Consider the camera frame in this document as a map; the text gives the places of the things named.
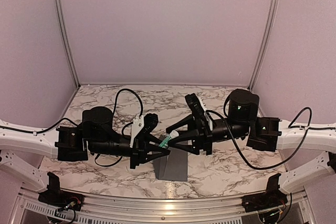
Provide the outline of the green white glue stick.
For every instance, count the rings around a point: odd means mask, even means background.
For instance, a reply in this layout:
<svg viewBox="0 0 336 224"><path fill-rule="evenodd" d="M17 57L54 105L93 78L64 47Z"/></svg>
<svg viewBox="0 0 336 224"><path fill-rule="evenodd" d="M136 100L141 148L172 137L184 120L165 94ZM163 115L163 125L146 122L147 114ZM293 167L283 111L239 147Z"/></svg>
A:
<svg viewBox="0 0 336 224"><path fill-rule="evenodd" d="M162 142L159 144L160 148L168 148L169 146L169 141L171 140L171 137L169 135L167 135Z"/></svg>

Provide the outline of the white glue stick cap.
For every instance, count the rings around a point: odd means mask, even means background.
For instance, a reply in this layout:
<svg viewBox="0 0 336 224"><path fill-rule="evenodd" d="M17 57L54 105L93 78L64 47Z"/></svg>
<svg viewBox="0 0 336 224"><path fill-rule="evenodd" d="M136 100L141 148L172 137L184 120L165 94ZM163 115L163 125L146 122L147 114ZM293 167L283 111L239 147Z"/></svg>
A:
<svg viewBox="0 0 336 224"><path fill-rule="evenodd" d="M178 131L173 130L172 132L169 133L169 136L170 136L171 139L174 139L174 138L179 136L179 133L178 133Z"/></svg>

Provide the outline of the dark grey envelope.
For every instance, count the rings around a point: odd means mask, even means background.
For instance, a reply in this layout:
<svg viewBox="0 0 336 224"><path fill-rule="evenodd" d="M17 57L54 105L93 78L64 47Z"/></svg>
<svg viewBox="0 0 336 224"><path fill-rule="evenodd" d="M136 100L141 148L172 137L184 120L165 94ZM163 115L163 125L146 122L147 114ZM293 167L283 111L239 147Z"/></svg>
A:
<svg viewBox="0 0 336 224"><path fill-rule="evenodd" d="M188 177L188 153L168 147L170 154L155 159L152 164L154 167L155 178L172 182L186 182Z"/></svg>

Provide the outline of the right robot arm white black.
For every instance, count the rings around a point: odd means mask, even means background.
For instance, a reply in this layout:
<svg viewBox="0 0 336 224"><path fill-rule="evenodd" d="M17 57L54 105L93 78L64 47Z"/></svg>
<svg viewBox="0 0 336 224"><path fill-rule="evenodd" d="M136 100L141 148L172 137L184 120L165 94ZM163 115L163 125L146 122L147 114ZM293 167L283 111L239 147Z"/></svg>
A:
<svg viewBox="0 0 336 224"><path fill-rule="evenodd" d="M320 150L321 154L298 168L268 178L262 193L246 195L242 207L246 212L260 211L286 204L296 189L318 178L335 174L335 124L300 124L296 120L259 117L259 96L235 89L226 98L223 113L208 110L195 94L185 97L190 115L166 129L177 132L169 147L192 154L211 154L216 142L238 139L257 151L274 152L291 149Z"/></svg>

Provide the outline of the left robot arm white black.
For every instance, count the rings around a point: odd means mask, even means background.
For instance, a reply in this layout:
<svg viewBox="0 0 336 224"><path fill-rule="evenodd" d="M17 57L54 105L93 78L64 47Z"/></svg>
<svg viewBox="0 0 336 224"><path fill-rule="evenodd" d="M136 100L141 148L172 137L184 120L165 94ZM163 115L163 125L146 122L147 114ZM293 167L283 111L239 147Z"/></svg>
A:
<svg viewBox="0 0 336 224"><path fill-rule="evenodd" d="M23 179L39 194L40 202L56 206L60 211L79 211L82 194L61 190L57 175L29 167L13 152L39 154L63 162L87 161L89 153L128 157L131 169L170 154L151 134L158 124L156 114L139 116L132 124L131 134L126 136L113 130L112 121L113 112L103 106L83 111L81 123L74 127L57 123L39 130L1 121L1 169Z"/></svg>

